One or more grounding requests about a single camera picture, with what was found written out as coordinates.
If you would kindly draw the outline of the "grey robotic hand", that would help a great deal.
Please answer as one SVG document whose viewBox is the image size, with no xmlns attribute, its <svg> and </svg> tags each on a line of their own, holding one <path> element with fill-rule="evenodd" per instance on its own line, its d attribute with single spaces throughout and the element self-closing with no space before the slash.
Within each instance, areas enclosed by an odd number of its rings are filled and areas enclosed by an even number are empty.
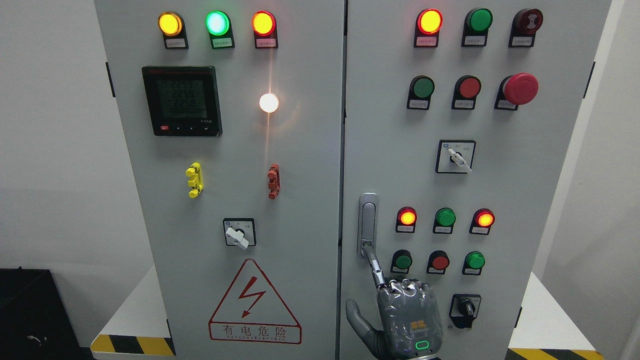
<svg viewBox="0 0 640 360">
<path fill-rule="evenodd" d="M 386 280 L 372 246 L 363 247 L 374 278 L 382 330 L 346 300 L 346 319 L 377 360 L 437 360 L 443 328 L 434 289 L 420 280 Z"/>
</svg>

